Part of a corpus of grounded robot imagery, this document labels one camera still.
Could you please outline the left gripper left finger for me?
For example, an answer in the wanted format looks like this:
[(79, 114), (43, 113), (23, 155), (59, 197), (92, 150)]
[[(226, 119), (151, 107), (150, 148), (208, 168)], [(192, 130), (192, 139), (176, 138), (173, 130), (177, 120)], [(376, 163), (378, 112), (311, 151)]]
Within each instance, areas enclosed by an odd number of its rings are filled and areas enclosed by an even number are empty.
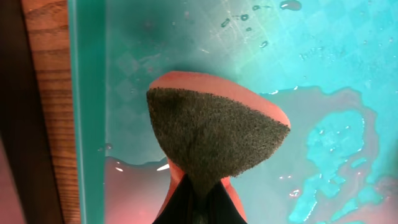
[(153, 224), (192, 224), (194, 191), (187, 175), (178, 184), (169, 202)]

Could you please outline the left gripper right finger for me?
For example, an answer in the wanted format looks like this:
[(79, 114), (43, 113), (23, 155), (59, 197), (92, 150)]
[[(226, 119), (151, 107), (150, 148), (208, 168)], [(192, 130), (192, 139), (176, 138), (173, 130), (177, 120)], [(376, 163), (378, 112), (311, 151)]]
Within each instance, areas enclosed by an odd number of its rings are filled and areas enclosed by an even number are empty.
[(194, 224), (247, 224), (239, 214), (224, 185), (219, 181), (194, 202)]

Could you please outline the green and orange sponge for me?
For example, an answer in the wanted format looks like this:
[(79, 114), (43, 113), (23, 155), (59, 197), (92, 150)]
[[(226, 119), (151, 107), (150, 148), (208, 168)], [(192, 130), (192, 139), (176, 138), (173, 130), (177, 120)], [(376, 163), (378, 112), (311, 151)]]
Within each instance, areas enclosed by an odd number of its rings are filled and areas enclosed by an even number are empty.
[[(247, 221), (230, 179), (278, 150), (291, 130), (287, 115), (251, 90), (204, 73), (166, 73), (150, 84), (146, 98), (170, 169), (169, 190), (157, 217), (187, 175), (194, 202), (221, 181)], [(194, 203), (192, 215), (194, 223)]]

